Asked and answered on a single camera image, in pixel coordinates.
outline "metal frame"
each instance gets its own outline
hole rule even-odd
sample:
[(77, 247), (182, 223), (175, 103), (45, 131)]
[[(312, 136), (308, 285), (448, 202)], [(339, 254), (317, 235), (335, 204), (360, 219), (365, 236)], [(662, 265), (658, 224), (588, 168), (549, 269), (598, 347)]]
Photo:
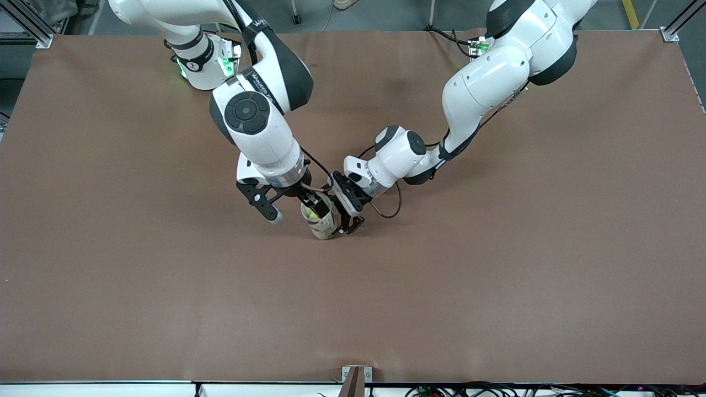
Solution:
[(429, 7), (429, 24), (427, 28), (432, 28), (434, 25), (434, 9), (436, 7), (436, 0), (431, 0), (431, 6)]
[(56, 31), (24, 1), (0, 0), (0, 6), (22, 29), (37, 40), (38, 49), (47, 49), (52, 46)]
[(652, 12), (654, 11), (654, 6), (657, 5), (657, 0), (652, 0), (652, 4), (650, 4), (650, 9), (647, 10), (647, 15), (645, 16), (645, 19), (642, 20), (642, 24), (640, 24), (640, 29), (645, 29), (645, 25), (647, 25), (647, 21), (650, 19), (650, 16), (652, 15)]
[(362, 367), (360, 365), (350, 365), (343, 367), (341, 371), (345, 373), (345, 381), (341, 386), (338, 397), (363, 397), (365, 392), (366, 371), (370, 369), (370, 378), (373, 380), (372, 367)]
[(0, 112), (0, 141), (7, 129), (7, 124), (10, 122), (10, 117), (3, 112)]
[(294, 0), (292, 0), (292, 22), (295, 25), (301, 23), (301, 18), (299, 17), (299, 13), (297, 13), (297, 5), (294, 3)]
[(661, 27), (662, 38), (665, 42), (678, 42), (677, 33), (691, 18), (706, 6), (706, 0), (693, 0), (669, 25)]

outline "floor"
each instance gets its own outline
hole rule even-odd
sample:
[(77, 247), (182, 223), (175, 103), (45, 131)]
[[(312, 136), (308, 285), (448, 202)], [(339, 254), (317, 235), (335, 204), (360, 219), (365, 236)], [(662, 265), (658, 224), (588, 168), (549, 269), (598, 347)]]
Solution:
[[(632, 0), (638, 20), (643, 21), (652, 0)], [(429, 0), (360, 0), (351, 8), (339, 11), (330, 0), (296, 0), (302, 23), (292, 23), (289, 0), (251, 0), (276, 32), (322, 30), (421, 30), (429, 22)], [(485, 15), (492, 0), (439, 0), (433, 24), (442, 30), (467, 30), (485, 26)], [(688, 5), (688, 0), (657, 0), (645, 24), (658, 28), (674, 19)], [(599, 0), (582, 22), (585, 30), (628, 30), (630, 23), (622, 0)], [(67, 30), (79, 35), (151, 35), (149, 30), (122, 23), (105, 0), (98, 7), (85, 6), (72, 18)], [(706, 93), (706, 11), (696, 15), (682, 29), (679, 43), (692, 73), (696, 88)], [(0, 45), (0, 111), (11, 114), (30, 67), (35, 49), (27, 45)]]

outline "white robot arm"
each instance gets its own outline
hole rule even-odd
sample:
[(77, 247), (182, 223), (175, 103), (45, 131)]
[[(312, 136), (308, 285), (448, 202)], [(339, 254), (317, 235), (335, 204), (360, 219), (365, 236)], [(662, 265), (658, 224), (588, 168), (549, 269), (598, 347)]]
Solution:
[[(335, 193), (346, 210), (356, 216), (366, 202), (402, 178), (383, 174), (380, 168), (406, 170), (403, 178), (408, 184), (428, 181), (470, 144), (483, 116), (515, 95), (525, 82), (546, 85), (563, 76), (576, 58), (573, 31), (596, 2), (495, 0), (486, 19), (486, 35), (494, 39), (488, 51), (459, 70), (444, 87), (446, 136), (421, 156), (411, 156), (408, 150), (391, 155), (388, 146), (404, 146), (398, 140), (405, 140), (405, 136), (389, 134), (392, 127), (388, 127), (376, 139), (375, 158), (366, 162), (347, 157), (345, 175), (334, 173)], [(394, 129), (406, 131), (397, 126)]]
[[(330, 214), (330, 202), (327, 205), (317, 194), (320, 189), (309, 186), (309, 161), (284, 118), (309, 101), (313, 79), (264, 19), (244, 0), (109, 1), (124, 22), (156, 30), (167, 38), (191, 85), (213, 90), (211, 117), (241, 151), (237, 187), (253, 207), (278, 223), (282, 214), (273, 202), (293, 196), (318, 217)], [(245, 45), (257, 49), (260, 61), (241, 73), (224, 73), (219, 51), (223, 52), (227, 40), (206, 35), (201, 23), (237, 26)]]

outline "table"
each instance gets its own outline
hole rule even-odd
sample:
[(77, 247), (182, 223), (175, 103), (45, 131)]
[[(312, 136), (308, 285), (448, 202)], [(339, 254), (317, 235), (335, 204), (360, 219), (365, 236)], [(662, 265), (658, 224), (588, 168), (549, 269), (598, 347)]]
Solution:
[[(283, 40), (315, 79), (287, 120), (330, 169), (389, 124), (445, 133), (453, 43)], [(659, 32), (578, 45), (399, 217), (320, 242), (296, 201), (279, 227), (247, 205), (160, 38), (55, 37), (0, 144), (0, 379), (702, 382), (706, 117)]]

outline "black cable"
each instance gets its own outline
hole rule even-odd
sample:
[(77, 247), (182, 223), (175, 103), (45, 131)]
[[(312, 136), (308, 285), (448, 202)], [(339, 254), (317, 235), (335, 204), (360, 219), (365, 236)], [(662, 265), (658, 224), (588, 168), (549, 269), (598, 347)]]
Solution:
[(461, 48), (461, 44), (459, 44), (458, 38), (456, 37), (456, 30), (452, 29), (451, 35), (453, 36), (453, 40), (456, 42), (456, 47), (458, 47), (458, 50), (461, 51), (461, 54), (464, 54), (466, 57), (472, 58), (469, 52), (466, 52), (463, 50), (463, 48)]
[(530, 84), (529, 81), (526, 82), (526, 83), (522, 86), (521, 89), (517, 90), (517, 91), (513, 94), (513, 96), (510, 98), (509, 101), (507, 101), (506, 103), (504, 103), (504, 104), (503, 104), (502, 106), (500, 106), (498, 109), (495, 109), (495, 112), (493, 112), (493, 114), (491, 114), (490, 117), (488, 117), (488, 119), (486, 119), (486, 121), (484, 121), (484, 122), (481, 123), (481, 125), (478, 127), (478, 130), (480, 130), (481, 128), (483, 128), (483, 126), (485, 126), (486, 124), (488, 124), (488, 122), (491, 121), (491, 120), (493, 119), (493, 117), (496, 116), (496, 114), (500, 113), (500, 111), (501, 111), (502, 109), (505, 109), (510, 103), (513, 102), (513, 100), (517, 99), (517, 97), (520, 96), (520, 94), (525, 90), (525, 88), (527, 88), (527, 86), (528, 86), (529, 84)]
[(319, 168), (321, 168), (321, 170), (323, 170), (323, 171), (326, 173), (326, 176), (329, 178), (330, 183), (328, 183), (328, 182), (326, 183), (326, 187), (322, 189), (322, 193), (325, 193), (325, 192), (330, 191), (331, 189), (333, 189), (333, 176), (332, 176), (331, 173), (326, 169), (326, 167), (324, 167), (323, 164), (321, 164), (314, 156), (312, 156), (309, 152), (307, 152), (305, 148), (301, 148), (301, 151), (304, 152), (304, 154), (305, 154), (308, 158), (311, 158), (311, 161), (315, 162), (316, 165), (318, 165)]
[(691, 13), (691, 15), (689, 15), (689, 16), (681, 23), (681, 25), (679, 25), (679, 26), (677, 27), (677, 29), (674, 29), (674, 31), (675, 31), (675, 32), (678, 32), (679, 29), (681, 29), (684, 25), (686, 25), (686, 23), (687, 23), (688, 21), (690, 21), (691, 18), (694, 18), (694, 15), (696, 15), (699, 11), (701, 11), (701, 9), (704, 8), (704, 6), (706, 6), (706, 3), (701, 4), (701, 5), (699, 6), (699, 8), (697, 8), (696, 11), (694, 11), (693, 13)]
[(696, 4), (697, 1), (698, 1), (698, 0), (693, 0), (693, 1), (691, 2), (691, 4), (689, 4), (688, 6), (686, 6), (686, 8), (683, 9), (682, 12), (681, 12), (679, 15), (677, 15), (676, 18), (674, 18), (674, 20), (673, 20), (669, 25), (666, 26), (665, 30), (669, 30), (669, 28), (671, 28), (671, 26), (672, 26), (674, 23), (676, 23), (676, 20), (678, 20), (679, 18), (681, 18), (681, 16), (684, 15), (684, 14), (686, 13), (686, 11), (689, 11), (689, 9), (691, 8), (691, 6), (693, 6), (694, 4)]
[(367, 148), (366, 150), (363, 150), (363, 153), (360, 153), (360, 154), (358, 155), (358, 158), (363, 157), (363, 156), (365, 155), (365, 153), (369, 152), (369, 151), (370, 151), (372, 148), (374, 148), (374, 147), (375, 147), (375, 145), (372, 145), (371, 147)]
[(229, 23), (219, 23), (218, 25), (225, 26), (226, 28), (233, 29), (233, 30), (239, 30), (233, 25), (230, 25)]
[(400, 214), (400, 210), (402, 210), (402, 190), (400, 189), (400, 183), (397, 182), (397, 181), (395, 181), (395, 186), (397, 187), (397, 196), (400, 198), (400, 200), (399, 200), (399, 202), (397, 203), (397, 210), (396, 210), (395, 213), (393, 213), (392, 215), (385, 215), (385, 214), (383, 214), (383, 213), (380, 211), (380, 209), (378, 208), (378, 206), (376, 206), (375, 203), (374, 203), (372, 200), (370, 200), (370, 205), (373, 207), (373, 209), (375, 210), (375, 212), (377, 212), (378, 215), (380, 215), (381, 217), (383, 217), (383, 218), (385, 218), (385, 219), (392, 219), (392, 218), (394, 218), (395, 216), (399, 215), (399, 214)]
[[(441, 37), (443, 37), (443, 38), (445, 38), (445, 39), (447, 39), (447, 40), (450, 40), (450, 41), (452, 41), (452, 42), (456, 42), (456, 44), (469, 45), (469, 44), (468, 44), (468, 41), (462, 41), (462, 40), (459, 40), (457, 37), (451, 37), (451, 36), (447, 35), (445, 32), (443, 32), (442, 30), (439, 30), (439, 29), (437, 29), (437, 28), (430, 28), (430, 27), (427, 27), (427, 28), (424, 29), (424, 30), (425, 30), (426, 32), (433, 32), (433, 33), (436, 33), (436, 34), (440, 35)], [(471, 38), (471, 39), (469, 39), (469, 40), (478, 40), (478, 39), (480, 39), (480, 37), (473, 37), (473, 38)]]
[[(490, 388), (493, 388), (493, 389), (495, 389), (495, 390), (500, 391), (500, 392), (503, 394), (503, 396), (507, 396), (507, 397), (519, 397), (519, 396), (517, 395), (517, 391), (515, 391), (515, 389), (509, 387), (507, 384), (495, 384), (495, 383), (485, 382), (485, 381), (484, 381), (484, 382), (481, 382), (481, 383), (482, 383), (482, 384), (486, 384), (486, 385), (487, 385), (488, 387), (490, 387)], [(510, 396), (510, 394), (509, 394), (508, 392), (506, 392), (505, 390), (510, 390), (510, 391), (512, 391), (514, 396)]]
[[(222, 0), (223, 4), (228, 8), (228, 11), (230, 11), (231, 15), (233, 15), (233, 19), (235, 19), (236, 25), (238, 25), (238, 30), (240, 30), (240, 33), (243, 33), (245, 30), (245, 23), (243, 22), (243, 18), (240, 17), (240, 14), (238, 14), (238, 10), (235, 9), (235, 5), (231, 0)], [(254, 65), (258, 63), (258, 54), (257, 54), (257, 48), (255, 47), (254, 43), (248, 44), (248, 54), (250, 54), (250, 62)]]

